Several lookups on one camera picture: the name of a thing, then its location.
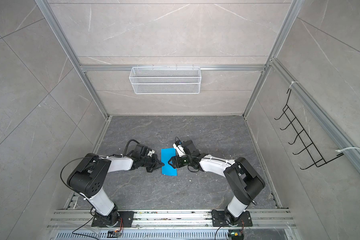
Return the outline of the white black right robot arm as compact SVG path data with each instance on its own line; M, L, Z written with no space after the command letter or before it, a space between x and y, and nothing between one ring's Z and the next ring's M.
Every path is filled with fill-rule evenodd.
M168 164L174 168L191 167L196 171L214 173L224 177L234 197L225 209L227 217L238 219L250 204L256 205L256 196L265 188L263 178L247 159L239 157L226 160L207 153L200 153L193 141L175 140L177 155Z

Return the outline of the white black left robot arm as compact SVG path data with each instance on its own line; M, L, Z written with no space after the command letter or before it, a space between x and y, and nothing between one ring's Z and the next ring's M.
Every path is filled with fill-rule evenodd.
M83 157L69 175L66 184L86 198L96 213L108 217L117 210L116 204L106 194L103 184L108 173L146 168L148 173L164 166L155 150L141 144L129 153L99 156L93 153Z

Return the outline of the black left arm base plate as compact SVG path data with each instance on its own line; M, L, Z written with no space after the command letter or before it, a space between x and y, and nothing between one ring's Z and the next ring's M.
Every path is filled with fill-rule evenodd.
M132 226L135 212L133 211L121 211L112 212L108 216L103 216L95 212L92 227L99 228L119 228L123 224L124 228Z

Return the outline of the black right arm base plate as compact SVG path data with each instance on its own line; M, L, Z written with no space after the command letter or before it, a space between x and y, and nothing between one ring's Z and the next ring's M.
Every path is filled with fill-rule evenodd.
M232 227L252 227L252 217L250 212L245 211L240 214L239 217L234 217L228 210L211 211L212 222L214 227L224 227L224 226L232 226Z

